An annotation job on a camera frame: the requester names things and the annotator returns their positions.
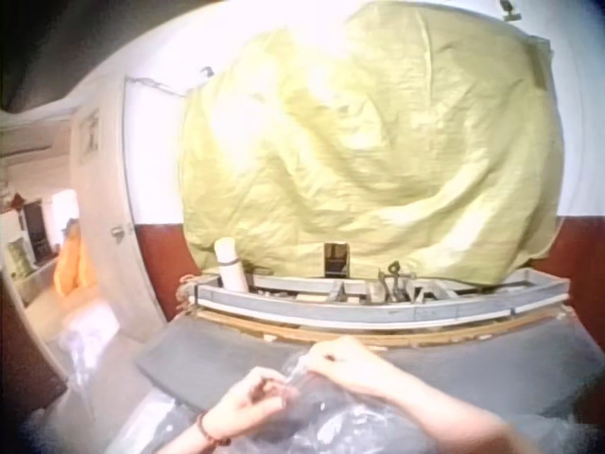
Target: hand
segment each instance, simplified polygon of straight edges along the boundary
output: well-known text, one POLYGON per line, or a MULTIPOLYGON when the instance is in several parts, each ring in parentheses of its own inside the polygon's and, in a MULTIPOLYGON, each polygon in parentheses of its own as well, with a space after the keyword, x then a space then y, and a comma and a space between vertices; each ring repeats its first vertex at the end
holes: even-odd
POLYGON ((373 397, 388 398, 413 379, 350 336, 316 343, 304 362, 309 371, 344 389, 373 397))
POLYGON ((217 440, 248 435, 285 409, 294 391, 285 377, 257 367, 233 385, 202 419, 204 429, 217 440))

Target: floor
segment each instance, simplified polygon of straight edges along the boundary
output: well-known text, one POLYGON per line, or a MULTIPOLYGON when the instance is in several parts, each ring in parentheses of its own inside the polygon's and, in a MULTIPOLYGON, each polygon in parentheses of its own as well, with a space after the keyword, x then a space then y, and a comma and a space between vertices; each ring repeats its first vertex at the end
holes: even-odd
POLYGON ((154 395, 132 363, 142 344, 118 331, 109 303, 95 288, 77 289, 66 299, 50 288, 26 315, 69 375, 68 391, 30 418, 36 443, 44 452, 105 452, 118 435, 124 438, 124 425, 154 395))

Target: door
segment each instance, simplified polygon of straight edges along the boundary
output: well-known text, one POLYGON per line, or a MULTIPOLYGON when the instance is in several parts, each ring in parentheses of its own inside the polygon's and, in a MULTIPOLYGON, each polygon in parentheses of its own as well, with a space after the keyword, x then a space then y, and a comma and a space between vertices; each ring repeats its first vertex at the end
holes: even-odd
POLYGON ((165 317, 137 243, 123 154, 124 77, 102 80, 72 119, 71 172, 82 239, 122 332, 146 341, 165 317))

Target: door handle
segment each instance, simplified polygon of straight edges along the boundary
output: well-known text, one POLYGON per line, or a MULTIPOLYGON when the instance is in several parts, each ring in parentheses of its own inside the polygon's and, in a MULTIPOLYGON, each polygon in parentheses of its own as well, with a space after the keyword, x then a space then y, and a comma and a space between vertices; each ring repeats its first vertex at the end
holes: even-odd
POLYGON ((121 225, 116 225, 110 230, 110 234, 115 238, 115 243, 120 244, 124 239, 126 233, 124 232, 124 228, 121 225))

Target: plastic bag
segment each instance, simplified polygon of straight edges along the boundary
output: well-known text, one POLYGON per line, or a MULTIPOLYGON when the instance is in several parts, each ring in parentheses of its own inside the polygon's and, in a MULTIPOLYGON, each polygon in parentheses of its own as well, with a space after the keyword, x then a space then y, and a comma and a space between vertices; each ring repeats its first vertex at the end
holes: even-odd
POLYGON ((257 434, 236 440, 229 454, 432 453, 435 444, 397 410, 346 393, 308 375, 294 358, 285 366, 300 396, 257 434))

